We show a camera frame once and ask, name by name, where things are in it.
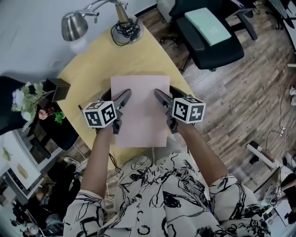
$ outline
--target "pink flower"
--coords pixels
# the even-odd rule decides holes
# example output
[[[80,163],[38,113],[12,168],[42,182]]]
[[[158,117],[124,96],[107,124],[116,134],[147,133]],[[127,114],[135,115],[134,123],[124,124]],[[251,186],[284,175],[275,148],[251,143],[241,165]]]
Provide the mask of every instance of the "pink flower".
[[[38,117],[41,120],[45,120],[48,117],[48,114],[43,109],[41,109],[39,110]]]

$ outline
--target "black box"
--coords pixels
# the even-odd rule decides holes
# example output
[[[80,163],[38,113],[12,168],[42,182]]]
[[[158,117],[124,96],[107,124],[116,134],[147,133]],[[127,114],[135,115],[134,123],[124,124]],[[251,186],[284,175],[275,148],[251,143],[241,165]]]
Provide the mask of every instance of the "black box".
[[[61,78],[48,78],[46,79],[44,91],[54,91],[46,96],[50,101],[59,101],[64,100],[68,94],[68,90],[70,89],[70,84],[65,82]]]

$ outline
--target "wooden floor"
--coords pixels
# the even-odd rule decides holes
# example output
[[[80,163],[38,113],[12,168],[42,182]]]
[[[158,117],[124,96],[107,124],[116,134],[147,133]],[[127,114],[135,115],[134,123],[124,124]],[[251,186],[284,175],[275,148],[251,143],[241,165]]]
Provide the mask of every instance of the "wooden floor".
[[[173,33],[157,9],[140,18],[158,40],[163,35]],[[229,19],[230,23],[235,21],[234,18]],[[267,168],[262,162],[249,164],[252,155],[246,149],[246,144],[254,140],[265,147],[268,132],[280,131],[280,102],[284,92],[281,123],[287,128],[286,142],[285,135],[280,137],[272,132],[267,148],[279,160],[283,151],[293,153],[295,148],[296,108],[290,105],[289,90],[286,88],[295,82],[296,68],[286,66],[294,62],[292,46],[285,30],[275,30],[275,20],[265,14],[264,7],[261,14],[255,14],[250,21],[258,35],[256,41],[246,31],[237,32],[245,52],[244,58],[218,68],[216,72],[199,70],[192,64],[185,71],[184,78],[194,95],[206,102],[204,120],[198,124],[204,139],[229,170],[243,184],[252,188]],[[163,48],[177,67],[183,66],[188,55],[184,45],[177,46],[167,41]],[[81,139],[76,145],[85,155],[90,153]],[[74,148],[66,155],[83,160]],[[112,195],[117,184],[115,175],[115,171],[108,173]],[[111,212],[112,202],[106,202]]]

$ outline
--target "patterned shirt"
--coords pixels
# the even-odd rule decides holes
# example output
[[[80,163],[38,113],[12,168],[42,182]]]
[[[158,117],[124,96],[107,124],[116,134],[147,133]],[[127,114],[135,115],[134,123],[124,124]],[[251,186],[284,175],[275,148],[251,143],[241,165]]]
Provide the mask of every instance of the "patterned shirt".
[[[171,153],[160,165],[146,156],[121,171],[117,213],[107,219],[104,199],[81,190],[68,207],[65,237],[269,237],[254,193],[228,174],[209,187],[190,155]]]

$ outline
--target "shirt sleeve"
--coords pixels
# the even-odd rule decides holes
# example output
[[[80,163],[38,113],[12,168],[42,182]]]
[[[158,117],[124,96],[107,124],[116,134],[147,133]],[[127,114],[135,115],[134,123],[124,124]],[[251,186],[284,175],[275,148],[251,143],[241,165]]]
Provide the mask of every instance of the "shirt sleeve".
[[[95,193],[80,190],[67,209],[63,236],[96,236],[106,216],[104,200]]]
[[[220,225],[233,236],[271,235],[263,220],[254,193],[231,175],[225,175],[209,187],[213,214]]]

